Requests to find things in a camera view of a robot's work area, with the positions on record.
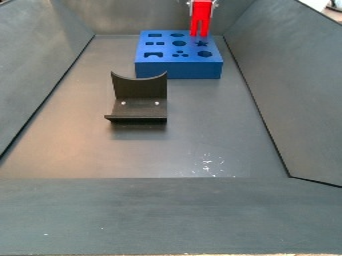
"blue foam block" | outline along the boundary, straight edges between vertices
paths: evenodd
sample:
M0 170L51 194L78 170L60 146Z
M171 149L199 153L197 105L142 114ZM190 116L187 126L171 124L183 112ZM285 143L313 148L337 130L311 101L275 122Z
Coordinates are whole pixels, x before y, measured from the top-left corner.
M223 59L211 36L193 37L189 30L146 30L135 56L138 78L219 79Z

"circular hole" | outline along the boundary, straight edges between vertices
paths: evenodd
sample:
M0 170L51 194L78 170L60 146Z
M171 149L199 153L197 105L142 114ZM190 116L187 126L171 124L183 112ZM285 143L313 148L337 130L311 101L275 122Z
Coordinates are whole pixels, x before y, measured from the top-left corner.
M198 56L209 58L213 56L213 53L209 51L201 51L201 52L198 52Z
M175 46L185 46L187 43L185 41L174 41L173 44Z
M182 37L182 36L185 36L185 34L174 33L174 34L171 34L171 36L173 36L173 37Z

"black curved object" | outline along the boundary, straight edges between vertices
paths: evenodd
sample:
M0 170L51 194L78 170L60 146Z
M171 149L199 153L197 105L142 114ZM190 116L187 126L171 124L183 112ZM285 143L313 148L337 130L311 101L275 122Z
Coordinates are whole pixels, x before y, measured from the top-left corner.
M111 72L115 91L112 114L115 121L167 121L167 72L162 75L130 79Z

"red object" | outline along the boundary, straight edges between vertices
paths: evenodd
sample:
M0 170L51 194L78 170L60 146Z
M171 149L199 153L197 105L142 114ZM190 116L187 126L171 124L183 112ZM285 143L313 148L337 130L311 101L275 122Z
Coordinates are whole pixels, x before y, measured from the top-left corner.
M193 18L190 35L197 36L198 25L201 23L201 36L209 35L210 19L211 19L211 0L195 0L193 3Z

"star-shaped hole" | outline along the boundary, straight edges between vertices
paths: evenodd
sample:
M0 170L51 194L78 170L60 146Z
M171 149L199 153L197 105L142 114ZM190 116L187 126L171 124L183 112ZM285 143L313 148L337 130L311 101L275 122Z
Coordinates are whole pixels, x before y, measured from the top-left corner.
M207 42L203 42L203 41L198 41L197 43L195 43L198 46L207 46Z

